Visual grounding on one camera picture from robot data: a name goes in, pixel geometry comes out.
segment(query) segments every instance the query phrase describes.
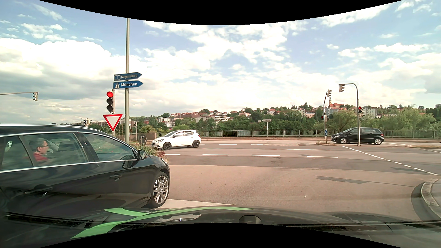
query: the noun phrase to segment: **yield sign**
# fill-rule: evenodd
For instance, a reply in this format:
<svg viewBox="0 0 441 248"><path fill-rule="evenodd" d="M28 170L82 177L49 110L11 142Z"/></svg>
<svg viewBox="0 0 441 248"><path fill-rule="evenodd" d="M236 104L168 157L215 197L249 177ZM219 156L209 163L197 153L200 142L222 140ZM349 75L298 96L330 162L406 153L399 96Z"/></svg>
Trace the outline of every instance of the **yield sign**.
<svg viewBox="0 0 441 248"><path fill-rule="evenodd" d="M121 117L123 117L123 114L103 115L103 117L113 132L115 130L116 126L118 125L118 123L120 122Z"/></svg>

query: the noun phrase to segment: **car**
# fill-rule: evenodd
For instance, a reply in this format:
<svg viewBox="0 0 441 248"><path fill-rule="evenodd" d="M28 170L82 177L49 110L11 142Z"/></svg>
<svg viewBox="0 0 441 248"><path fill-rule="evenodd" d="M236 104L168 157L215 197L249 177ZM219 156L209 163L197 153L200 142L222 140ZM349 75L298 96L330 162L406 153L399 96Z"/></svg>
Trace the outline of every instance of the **car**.
<svg viewBox="0 0 441 248"><path fill-rule="evenodd" d="M378 128L361 128L360 129L360 143L381 145L385 140L383 132ZM346 144L358 141L358 129L350 128L340 133L331 136L331 141Z"/></svg>
<svg viewBox="0 0 441 248"><path fill-rule="evenodd" d="M166 161L99 130L0 124L0 207L9 214L154 209L166 202L169 185Z"/></svg>
<svg viewBox="0 0 441 248"><path fill-rule="evenodd" d="M198 148L201 144L201 136L196 130L177 130L156 138L152 141L152 147L163 150L170 150L172 147Z"/></svg>

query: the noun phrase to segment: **tire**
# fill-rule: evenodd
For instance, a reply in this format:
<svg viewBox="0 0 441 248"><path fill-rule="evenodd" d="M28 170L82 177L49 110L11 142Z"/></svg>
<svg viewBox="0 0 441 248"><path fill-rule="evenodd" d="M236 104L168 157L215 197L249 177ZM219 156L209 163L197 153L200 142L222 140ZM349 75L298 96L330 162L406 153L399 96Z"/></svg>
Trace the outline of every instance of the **tire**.
<svg viewBox="0 0 441 248"><path fill-rule="evenodd" d="M201 144L201 143L199 142L199 140L195 140L195 141L193 141L193 147L194 147L194 148L198 148L200 144Z"/></svg>
<svg viewBox="0 0 441 248"><path fill-rule="evenodd" d="M163 150L170 150L172 145L169 142L165 142L164 145L162 145Z"/></svg>
<svg viewBox="0 0 441 248"><path fill-rule="evenodd" d="M149 202L143 208L161 207L168 199L170 180L168 179L167 174L160 171L158 172L158 174L156 174L154 179L155 180L153 181L152 196L150 197Z"/></svg>
<svg viewBox="0 0 441 248"><path fill-rule="evenodd" d="M346 138L340 138L338 140L338 143L340 143L340 144L346 144L347 142L348 142L348 140Z"/></svg>
<svg viewBox="0 0 441 248"><path fill-rule="evenodd" d="M381 143L383 143L383 141L379 138L374 139L374 144L376 145L381 145Z"/></svg>

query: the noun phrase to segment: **railing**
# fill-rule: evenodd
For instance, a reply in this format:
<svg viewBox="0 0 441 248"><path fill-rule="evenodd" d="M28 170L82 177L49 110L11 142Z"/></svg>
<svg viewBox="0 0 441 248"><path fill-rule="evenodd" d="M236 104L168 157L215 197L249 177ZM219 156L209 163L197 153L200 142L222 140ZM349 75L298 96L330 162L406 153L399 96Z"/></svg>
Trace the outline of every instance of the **railing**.
<svg viewBox="0 0 441 248"><path fill-rule="evenodd" d="M328 130L328 137L344 130ZM441 131L394 131L382 130L386 138L441 139ZM167 132L156 133L156 137ZM217 137L324 137L323 130L228 130L200 131L203 138Z"/></svg>

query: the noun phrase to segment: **curb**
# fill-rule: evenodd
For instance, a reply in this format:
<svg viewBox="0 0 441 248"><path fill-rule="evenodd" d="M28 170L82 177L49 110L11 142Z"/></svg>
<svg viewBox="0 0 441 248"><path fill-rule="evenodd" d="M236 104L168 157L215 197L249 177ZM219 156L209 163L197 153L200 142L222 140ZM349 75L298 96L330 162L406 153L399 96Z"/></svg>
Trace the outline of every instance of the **curb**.
<svg viewBox="0 0 441 248"><path fill-rule="evenodd" d="M441 206L435 201L435 198L432 196L432 185L437 181L438 179L431 179L425 182L421 187L421 197L426 202L427 206L432 210L432 212L436 214L439 218L441 218Z"/></svg>

